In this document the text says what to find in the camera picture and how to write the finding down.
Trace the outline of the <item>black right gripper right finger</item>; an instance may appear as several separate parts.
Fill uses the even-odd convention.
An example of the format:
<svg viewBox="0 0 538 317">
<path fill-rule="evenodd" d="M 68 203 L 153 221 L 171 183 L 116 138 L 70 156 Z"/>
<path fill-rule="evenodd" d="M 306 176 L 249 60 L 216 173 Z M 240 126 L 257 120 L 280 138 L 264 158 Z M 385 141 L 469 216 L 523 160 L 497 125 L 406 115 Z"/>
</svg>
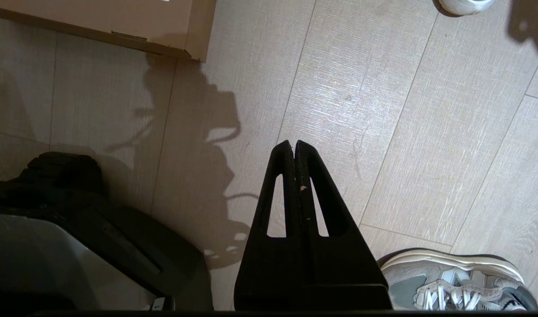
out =
<svg viewBox="0 0 538 317">
<path fill-rule="evenodd" d="M 301 224 L 315 282 L 386 286 L 387 281 L 315 147 L 298 141 L 294 159 Z"/>
</svg>

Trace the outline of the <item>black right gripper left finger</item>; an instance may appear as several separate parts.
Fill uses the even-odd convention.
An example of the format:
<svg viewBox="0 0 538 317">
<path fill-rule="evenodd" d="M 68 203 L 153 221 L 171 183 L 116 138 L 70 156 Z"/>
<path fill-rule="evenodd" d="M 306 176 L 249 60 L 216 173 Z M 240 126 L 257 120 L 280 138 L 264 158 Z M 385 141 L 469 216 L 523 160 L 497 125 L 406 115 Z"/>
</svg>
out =
<svg viewBox="0 0 538 317">
<path fill-rule="evenodd" d="M 285 237 L 267 233 L 277 177 L 282 176 Z M 300 187 L 289 141 L 279 143 L 269 163 L 234 287 L 237 311 L 300 311 L 309 281 Z"/>
</svg>

